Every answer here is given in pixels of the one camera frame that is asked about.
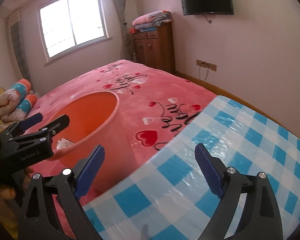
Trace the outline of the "left hand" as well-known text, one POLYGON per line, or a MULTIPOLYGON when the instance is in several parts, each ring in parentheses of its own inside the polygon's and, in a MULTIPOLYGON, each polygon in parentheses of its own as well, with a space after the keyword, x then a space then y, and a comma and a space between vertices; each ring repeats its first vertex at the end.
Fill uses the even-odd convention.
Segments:
MULTIPOLYGON (((22 189, 25 192, 31 180, 31 174, 34 172, 32 166, 25 168, 25 178, 22 184, 22 189)), ((13 200, 15 198, 15 190, 12 187, 1 185, 0 186, 0 201, 13 200)))

